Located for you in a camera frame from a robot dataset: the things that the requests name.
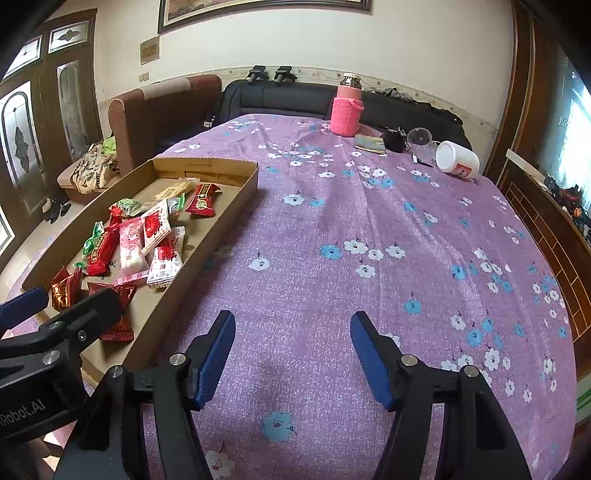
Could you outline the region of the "pink knit-sleeved thermos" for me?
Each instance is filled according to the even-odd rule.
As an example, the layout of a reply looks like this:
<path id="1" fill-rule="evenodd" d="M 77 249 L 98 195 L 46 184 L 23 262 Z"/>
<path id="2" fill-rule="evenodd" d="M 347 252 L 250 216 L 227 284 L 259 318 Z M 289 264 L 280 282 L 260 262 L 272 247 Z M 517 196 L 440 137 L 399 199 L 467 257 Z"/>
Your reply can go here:
<path id="1" fill-rule="evenodd" d="M 329 128 L 342 137 L 353 137 L 358 133 L 363 112 L 362 83 L 359 75 L 345 73 L 332 100 L 332 114 Z"/>

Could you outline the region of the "red long snack bar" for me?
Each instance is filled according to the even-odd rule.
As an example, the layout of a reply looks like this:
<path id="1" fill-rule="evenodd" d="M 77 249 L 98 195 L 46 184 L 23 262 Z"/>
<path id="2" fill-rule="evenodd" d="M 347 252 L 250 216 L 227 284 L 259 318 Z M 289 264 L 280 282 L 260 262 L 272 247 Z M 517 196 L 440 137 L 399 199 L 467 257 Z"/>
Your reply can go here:
<path id="1" fill-rule="evenodd" d="M 86 257 L 86 273 L 89 276 L 103 276 L 109 269 L 109 264 L 114 250 L 119 244 L 119 228 L 122 223 L 122 209 L 111 206 L 109 222 L 104 226 L 96 222 L 91 238 L 88 240 L 91 247 L 83 248 Z"/>

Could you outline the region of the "pink cartoon candy packet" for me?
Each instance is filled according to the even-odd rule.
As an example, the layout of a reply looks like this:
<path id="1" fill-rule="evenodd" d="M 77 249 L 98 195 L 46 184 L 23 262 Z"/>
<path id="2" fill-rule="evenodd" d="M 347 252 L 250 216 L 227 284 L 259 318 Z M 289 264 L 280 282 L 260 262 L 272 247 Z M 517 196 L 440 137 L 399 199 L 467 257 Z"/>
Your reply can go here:
<path id="1" fill-rule="evenodd" d="M 119 285 L 139 285 L 147 279 L 149 266 L 142 254 L 143 224 L 140 217 L 122 222 L 119 229 L 120 268 L 117 279 Z"/>

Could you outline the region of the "wooden brick-pattern cabinet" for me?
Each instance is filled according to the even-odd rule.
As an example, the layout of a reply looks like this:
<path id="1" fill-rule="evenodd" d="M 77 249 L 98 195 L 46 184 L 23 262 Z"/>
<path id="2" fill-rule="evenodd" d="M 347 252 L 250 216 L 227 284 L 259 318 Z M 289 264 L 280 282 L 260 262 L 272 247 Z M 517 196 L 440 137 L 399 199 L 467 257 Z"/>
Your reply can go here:
<path id="1" fill-rule="evenodd" d="M 590 98 L 538 1 L 514 1 L 511 75 L 484 174 L 507 194 L 565 297 L 590 372 Z"/>

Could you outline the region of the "white plastic jar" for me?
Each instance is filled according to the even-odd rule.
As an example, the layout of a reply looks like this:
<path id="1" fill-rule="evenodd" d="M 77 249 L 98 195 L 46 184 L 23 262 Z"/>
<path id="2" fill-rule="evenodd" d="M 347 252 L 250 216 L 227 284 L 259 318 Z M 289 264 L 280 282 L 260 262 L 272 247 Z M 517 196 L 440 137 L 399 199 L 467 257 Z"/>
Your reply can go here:
<path id="1" fill-rule="evenodd" d="M 435 160 L 442 172 L 466 181 L 472 180 L 480 169 L 475 152 L 449 140 L 438 145 Z"/>

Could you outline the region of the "patterned bag on stool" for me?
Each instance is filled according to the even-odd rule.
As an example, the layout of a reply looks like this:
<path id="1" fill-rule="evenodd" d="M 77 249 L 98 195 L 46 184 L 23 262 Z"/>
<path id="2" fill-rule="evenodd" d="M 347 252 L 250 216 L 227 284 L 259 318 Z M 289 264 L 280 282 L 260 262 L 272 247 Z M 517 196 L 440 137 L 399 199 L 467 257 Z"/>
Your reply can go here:
<path id="1" fill-rule="evenodd" d="M 106 189 L 119 177 L 116 139 L 110 136 L 89 147 L 76 163 L 70 180 L 79 193 L 90 194 Z"/>

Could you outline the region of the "black leather sofa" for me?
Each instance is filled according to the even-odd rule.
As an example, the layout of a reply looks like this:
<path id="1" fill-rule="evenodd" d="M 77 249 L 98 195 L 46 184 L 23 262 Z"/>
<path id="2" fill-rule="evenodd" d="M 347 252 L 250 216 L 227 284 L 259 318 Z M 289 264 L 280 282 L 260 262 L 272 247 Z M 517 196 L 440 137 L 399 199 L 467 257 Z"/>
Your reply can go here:
<path id="1" fill-rule="evenodd" d="M 213 113 L 215 126 L 246 114 L 276 114 L 328 120 L 337 88 L 315 83 L 235 80 L 225 87 Z M 379 93 L 363 92 L 361 123 L 386 131 L 428 129 L 437 141 L 450 140 L 471 148 L 463 121 L 454 113 L 426 102 L 407 101 Z"/>

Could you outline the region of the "wooden glass-panel door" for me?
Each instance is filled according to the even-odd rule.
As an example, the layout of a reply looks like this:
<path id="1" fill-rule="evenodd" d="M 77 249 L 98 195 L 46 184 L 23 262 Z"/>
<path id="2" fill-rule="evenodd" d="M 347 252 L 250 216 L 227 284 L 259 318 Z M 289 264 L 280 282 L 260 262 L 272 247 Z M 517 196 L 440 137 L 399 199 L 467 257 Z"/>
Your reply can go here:
<path id="1" fill-rule="evenodd" d="M 101 137 L 94 80 L 98 11 L 53 16 L 19 39 L 1 77 L 1 262 L 64 196 L 58 177 Z"/>

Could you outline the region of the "dark red foil snack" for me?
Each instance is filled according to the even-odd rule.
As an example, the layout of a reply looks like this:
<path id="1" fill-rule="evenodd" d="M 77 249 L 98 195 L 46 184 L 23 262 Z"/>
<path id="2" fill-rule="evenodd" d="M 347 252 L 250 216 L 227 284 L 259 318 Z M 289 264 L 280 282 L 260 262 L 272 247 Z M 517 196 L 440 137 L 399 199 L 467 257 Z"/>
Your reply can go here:
<path id="1" fill-rule="evenodd" d="M 65 266 L 53 277 L 50 284 L 51 304 L 54 310 L 62 312 L 79 301 L 82 270 L 75 268 L 70 273 Z"/>

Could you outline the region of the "clear glass cup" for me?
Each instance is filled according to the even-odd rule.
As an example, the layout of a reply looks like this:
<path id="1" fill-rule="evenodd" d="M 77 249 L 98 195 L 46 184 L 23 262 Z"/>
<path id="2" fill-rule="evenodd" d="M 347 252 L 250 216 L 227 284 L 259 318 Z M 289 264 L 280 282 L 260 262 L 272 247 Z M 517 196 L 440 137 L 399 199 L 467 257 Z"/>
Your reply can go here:
<path id="1" fill-rule="evenodd" d="M 408 132 L 406 137 L 408 150 L 422 162 L 432 162 L 435 159 L 439 142 L 433 139 L 432 133 L 423 127 L 416 127 Z"/>

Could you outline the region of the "green small snack packet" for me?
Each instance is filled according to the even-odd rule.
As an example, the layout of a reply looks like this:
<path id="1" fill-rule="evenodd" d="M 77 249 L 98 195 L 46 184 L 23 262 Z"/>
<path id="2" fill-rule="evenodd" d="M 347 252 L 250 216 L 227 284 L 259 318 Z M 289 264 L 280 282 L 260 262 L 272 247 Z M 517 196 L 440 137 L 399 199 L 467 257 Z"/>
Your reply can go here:
<path id="1" fill-rule="evenodd" d="M 112 207 L 122 218 L 134 218 L 144 212 L 143 203 L 133 198 L 122 198 Z"/>

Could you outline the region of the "white red snack packet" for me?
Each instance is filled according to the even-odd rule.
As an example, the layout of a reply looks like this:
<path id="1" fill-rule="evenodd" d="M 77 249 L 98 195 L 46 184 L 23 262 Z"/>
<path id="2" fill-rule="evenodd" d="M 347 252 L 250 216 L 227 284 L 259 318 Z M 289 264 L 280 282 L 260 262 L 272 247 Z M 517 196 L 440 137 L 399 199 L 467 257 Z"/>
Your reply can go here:
<path id="1" fill-rule="evenodd" d="M 166 200 L 161 200 L 141 216 L 143 227 L 143 248 L 146 257 L 171 232 Z"/>

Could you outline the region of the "red square snack packet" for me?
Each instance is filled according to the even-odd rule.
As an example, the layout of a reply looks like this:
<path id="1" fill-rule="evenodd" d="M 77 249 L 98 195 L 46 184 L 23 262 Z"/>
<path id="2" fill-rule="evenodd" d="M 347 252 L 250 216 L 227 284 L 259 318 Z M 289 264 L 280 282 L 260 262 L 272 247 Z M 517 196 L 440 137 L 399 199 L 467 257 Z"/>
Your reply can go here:
<path id="1" fill-rule="evenodd" d="M 214 195 L 219 192 L 221 192 L 221 188 L 216 184 L 198 184 L 190 197 L 190 200 L 185 205 L 184 211 L 193 216 L 212 218 L 215 215 L 213 198 Z"/>

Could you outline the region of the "yellow cracker packet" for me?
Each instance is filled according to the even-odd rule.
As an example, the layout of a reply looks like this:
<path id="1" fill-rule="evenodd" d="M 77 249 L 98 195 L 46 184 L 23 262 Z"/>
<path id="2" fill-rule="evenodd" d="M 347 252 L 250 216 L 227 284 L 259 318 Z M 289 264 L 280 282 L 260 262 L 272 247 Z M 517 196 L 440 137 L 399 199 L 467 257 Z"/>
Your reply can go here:
<path id="1" fill-rule="evenodd" d="M 171 198 L 176 198 L 178 196 L 184 195 L 187 192 L 190 192 L 197 186 L 197 181 L 195 180 L 178 180 L 173 184 L 168 185 L 163 190 L 161 190 L 158 194 L 154 196 L 155 201 L 161 200 L 168 200 Z"/>

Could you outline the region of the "green clear pastry packet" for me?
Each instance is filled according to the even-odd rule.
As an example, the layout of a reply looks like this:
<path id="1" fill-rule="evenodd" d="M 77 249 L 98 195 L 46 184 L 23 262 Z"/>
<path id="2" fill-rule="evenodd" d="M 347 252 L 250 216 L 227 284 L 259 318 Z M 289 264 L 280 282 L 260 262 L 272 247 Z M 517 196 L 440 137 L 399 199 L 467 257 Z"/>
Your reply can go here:
<path id="1" fill-rule="evenodd" d="M 169 219 L 176 219 L 184 211 L 185 194 L 167 199 L 166 205 Z"/>

